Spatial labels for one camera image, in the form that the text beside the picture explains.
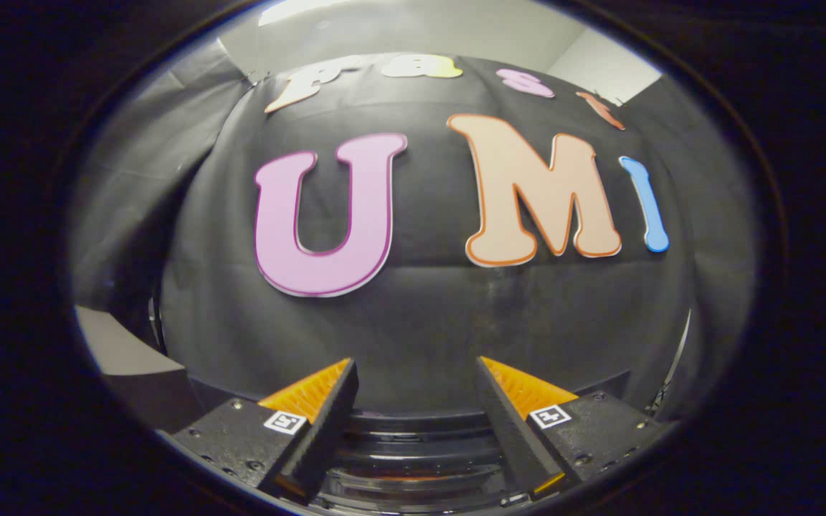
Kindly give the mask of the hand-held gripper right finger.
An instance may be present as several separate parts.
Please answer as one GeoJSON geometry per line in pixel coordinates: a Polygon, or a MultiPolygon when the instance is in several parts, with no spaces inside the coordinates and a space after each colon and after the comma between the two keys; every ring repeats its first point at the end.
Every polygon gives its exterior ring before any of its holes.
{"type": "Polygon", "coordinates": [[[578,396],[485,356],[478,398],[518,488],[531,499],[573,489],[622,466],[663,425],[604,390],[578,396]]]}

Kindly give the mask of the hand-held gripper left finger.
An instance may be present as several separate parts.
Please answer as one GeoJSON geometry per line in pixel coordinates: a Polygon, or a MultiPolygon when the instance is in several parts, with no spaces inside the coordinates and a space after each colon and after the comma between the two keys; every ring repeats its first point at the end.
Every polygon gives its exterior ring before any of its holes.
{"type": "Polygon", "coordinates": [[[358,389],[356,363],[344,358],[262,401],[231,398],[171,438],[250,489],[307,503],[330,469],[358,389]]]}

